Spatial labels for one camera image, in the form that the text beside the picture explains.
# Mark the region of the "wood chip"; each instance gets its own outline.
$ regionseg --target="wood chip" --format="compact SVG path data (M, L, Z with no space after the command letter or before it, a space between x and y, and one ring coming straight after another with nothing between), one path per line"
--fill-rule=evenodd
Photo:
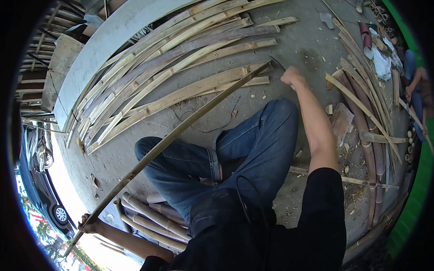
M325 112L329 115L332 115L333 114L333 105L332 104L327 105L325 107Z
M334 84L332 84L329 81L327 81L327 83L326 83L327 90L332 89L334 86L335 86Z
M77 144L78 144L80 150L82 151L82 153L83 153L83 155L84 155L85 152L84 152L84 143L83 143L83 141L81 141L79 138L76 138L76 142L77 142Z

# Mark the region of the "pants cuff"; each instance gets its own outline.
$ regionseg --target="pants cuff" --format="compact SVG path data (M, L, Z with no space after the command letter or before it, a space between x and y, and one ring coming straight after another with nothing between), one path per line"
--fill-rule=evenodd
M221 135L221 133L223 133L223 132L224 132L224 130L219 130L218 133L216 134L216 137L214 138L213 150L215 150L215 151L217 151L217 139Z
M218 158L215 150L206 148L210 159L211 179L220 181L220 168L218 166Z

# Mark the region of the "jeans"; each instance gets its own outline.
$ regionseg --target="jeans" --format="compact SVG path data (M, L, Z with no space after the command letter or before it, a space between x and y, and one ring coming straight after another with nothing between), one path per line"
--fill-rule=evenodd
M413 51L407 50L405 51L405 62L404 62L404 75L408 79L408 81L413 81L414 75L416 73L416 56L414 55ZM420 121L422 121L422 97L421 97L421 88L419 84L414 88L413 93L411 94L411 105L413 106L413 109L416 113L416 116ZM425 137L422 134L422 130L419 127L419 125L414 122L413 123L414 128L416 129L416 132L418 134L419 139L424 142Z
M298 133L298 109L286 99L270 101L251 118L233 129L220 131L212 149L180 140L171 143L143 172L154 188L190 222L190 209L222 188L238 189L249 201L272 207L291 165ZM144 137L135 145L142 159L161 138ZM246 157L238 169L218 186L198 177L220 179L219 163Z

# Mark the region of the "forearm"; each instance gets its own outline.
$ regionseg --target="forearm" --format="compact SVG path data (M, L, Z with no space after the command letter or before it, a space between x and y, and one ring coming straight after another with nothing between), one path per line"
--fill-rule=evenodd
M309 172L324 166L338 171L336 138L329 118L305 82L295 82L294 87L311 153ZM327 159L325 164L319 161L324 159Z
M419 67L416 69L416 72L414 73L413 81L410 84L411 89L414 89L419 84L421 79L422 79L422 70Z
M143 259L146 259L147 256L158 256L167 262L171 262L173 259L173 253L170 250L162 248L148 240L128 234L106 223L101 223L96 232Z

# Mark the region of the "hubcap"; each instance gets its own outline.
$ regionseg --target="hubcap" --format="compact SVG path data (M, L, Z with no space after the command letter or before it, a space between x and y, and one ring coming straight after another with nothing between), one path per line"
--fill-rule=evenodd
M62 221L62 222L65 222L65 221L66 221L66 212L65 212L64 209L62 209L62 208L57 208L57 209L56 209L56 216L57 216L57 219L58 219L58 220L60 220L60 221Z

